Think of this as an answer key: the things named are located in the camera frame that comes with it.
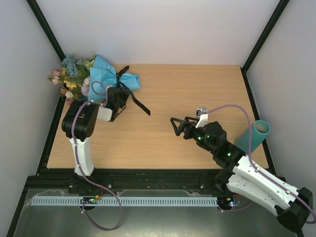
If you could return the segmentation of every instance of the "purple flower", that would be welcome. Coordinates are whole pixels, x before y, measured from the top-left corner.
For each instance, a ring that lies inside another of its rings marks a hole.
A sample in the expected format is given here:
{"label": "purple flower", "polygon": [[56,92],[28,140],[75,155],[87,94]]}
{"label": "purple flower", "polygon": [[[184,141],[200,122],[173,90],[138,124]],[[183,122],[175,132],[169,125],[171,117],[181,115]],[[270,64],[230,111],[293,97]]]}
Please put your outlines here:
{"label": "purple flower", "polygon": [[84,96],[88,96],[88,95],[89,95],[89,86],[83,85],[83,86],[81,87],[81,92],[82,92],[82,94],[83,94]]}

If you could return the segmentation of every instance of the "cylindrical container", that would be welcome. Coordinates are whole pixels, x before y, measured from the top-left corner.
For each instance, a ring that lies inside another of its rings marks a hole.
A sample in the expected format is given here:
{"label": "cylindrical container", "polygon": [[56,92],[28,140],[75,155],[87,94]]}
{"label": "cylindrical container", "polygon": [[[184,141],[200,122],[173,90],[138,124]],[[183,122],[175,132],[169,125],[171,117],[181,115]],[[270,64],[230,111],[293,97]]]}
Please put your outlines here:
{"label": "cylindrical container", "polygon": [[[253,153],[253,151],[263,142],[263,140],[270,133],[270,126],[267,122],[263,120],[257,120],[252,124],[251,132],[251,153]],[[235,146],[242,149],[244,152],[249,153],[249,128],[235,140]]]}

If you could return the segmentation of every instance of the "blue wrapping paper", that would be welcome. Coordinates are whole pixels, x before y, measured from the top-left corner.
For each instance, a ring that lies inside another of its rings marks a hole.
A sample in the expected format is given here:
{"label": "blue wrapping paper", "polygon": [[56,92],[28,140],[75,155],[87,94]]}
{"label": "blue wrapping paper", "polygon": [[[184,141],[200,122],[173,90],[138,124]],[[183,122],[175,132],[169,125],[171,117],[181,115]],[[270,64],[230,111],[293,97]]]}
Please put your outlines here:
{"label": "blue wrapping paper", "polygon": [[[100,55],[96,56],[93,67],[90,68],[90,87],[88,100],[105,100],[105,96],[100,96],[93,92],[91,85],[94,81],[101,82],[105,87],[108,85],[117,86],[117,76],[114,67]],[[125,73],[120,77],[119,81],[124,83],[130,90],[137,90],[141,88],[138,74]],[[98,83],[93,85],[93,89],[99,94],[105,93],[104,88]]]}

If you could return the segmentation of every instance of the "black metal frame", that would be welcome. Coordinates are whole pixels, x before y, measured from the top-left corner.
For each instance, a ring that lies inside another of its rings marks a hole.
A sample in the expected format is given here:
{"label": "black metal frame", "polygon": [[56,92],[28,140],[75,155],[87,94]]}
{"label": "black metal frame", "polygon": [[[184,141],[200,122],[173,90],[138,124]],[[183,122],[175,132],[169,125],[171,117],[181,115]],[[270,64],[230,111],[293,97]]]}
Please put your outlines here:
{"label": "black metal frame", "polygon": [[[47,38],[55,49],[60,60],[65,58],[65,54],[60,47],[54,33],[52,32],[48,22],[45,19],[39,5],[36,0],[26,0],[36,16],[39,24],[43,28]],[[276,24],[277,20],[284,11],[289,0],[280,0],[276,9],[274,10],[271,18],[269,19],[266,27],[260,35],[257,43],[252,49],[246,63],[241,68],[241,73],[244,79],[245,87],[247,89],[248,97],[251,103],[251,107],[255,116],[255,119],[259,118],[259,113],[255,104],[255,100],[249,85],[247,78],[247,71],[260,51],[262,45],[270,34],[272,28]],[[16,212],[14,214],[8,237],[13,236],[20,212],[22,211],[24,201],[28,189],[67,189],[66,182],[72,178],[73,169],[48,169],[47,162],[51,152],[51,148],[54,142],[55,134],[61,118],[61,114],[64,107],[64,99],[59,98],[53,120],[48,132],[47,140],[39,161],[37,168],[37,174],[35,176],[28,177],[24,190],[21,194]],[[276,174],[275,167],[271,158],[271,154],[267,145],[267,142],[263,142],[263,148],[268,161],[268,171],[272,174]],[[95,175],[103,180],[104,184],[111,184],[114,190],[123,189],[182,189],[188,191],[200,192],[203,194],[212,194],[216,197],[230,196],[231,193],[223,194],[219,192],[214,183],[214,178],[219,172],[219,169],[211,170],[165,170],[165,169],[96,169]]]}

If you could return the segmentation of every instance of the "table surface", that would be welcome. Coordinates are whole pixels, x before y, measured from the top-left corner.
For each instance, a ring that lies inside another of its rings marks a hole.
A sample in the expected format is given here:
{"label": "table surface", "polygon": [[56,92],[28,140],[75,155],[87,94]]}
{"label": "table surface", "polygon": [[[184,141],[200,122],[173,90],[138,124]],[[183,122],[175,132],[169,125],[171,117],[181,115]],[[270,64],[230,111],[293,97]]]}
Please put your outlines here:
{"label": "table surface", "polygon": [[[119,71],[124,66],[115,65],[115,69]],[[197,107],[210,110],[237,104],[255,121],[239,66],[130,65],[129,72],[139,74],[142,88],[133,93],[151,110],[151,116],[129,98],[126,109],[114,122],[97,120],[91,136],[91,155],[96,168],[219,168],[212,155],[195,141],[174,134],[170,118],[195,117]],[[75,167],[72,146],[61,129],[68,108],[65,104],[47,168]],[[237,108],[216,111],[209,115],[208,121],[218,121],[232,143],[248,127],[245,115]],[[262,145],[252,158],[268,168]]]}

